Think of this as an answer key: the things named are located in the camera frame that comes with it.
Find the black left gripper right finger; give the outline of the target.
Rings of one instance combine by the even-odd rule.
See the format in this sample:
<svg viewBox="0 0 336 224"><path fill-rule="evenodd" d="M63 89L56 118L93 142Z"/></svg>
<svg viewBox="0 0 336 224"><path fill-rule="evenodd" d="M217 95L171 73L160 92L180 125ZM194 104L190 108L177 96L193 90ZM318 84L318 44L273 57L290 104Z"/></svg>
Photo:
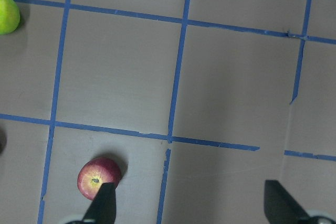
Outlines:
<svg viewBox="0 0 336 224"><path fill-rule="evenodd" d="M277 180L264 184L264 213L269 223L315 223L315 219L299 205Z"/></svg>

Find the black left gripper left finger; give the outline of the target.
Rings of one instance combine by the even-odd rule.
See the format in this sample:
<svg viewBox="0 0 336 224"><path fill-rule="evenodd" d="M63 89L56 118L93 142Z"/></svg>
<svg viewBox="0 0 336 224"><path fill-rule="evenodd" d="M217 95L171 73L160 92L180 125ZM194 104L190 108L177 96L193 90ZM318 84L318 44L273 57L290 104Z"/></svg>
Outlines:
<svg viewBox="0 0 336 224"><path fill-rule="evenodd" d="M82 218L82 223L113 224L116 220L114 183L103 183Z"/></svg>

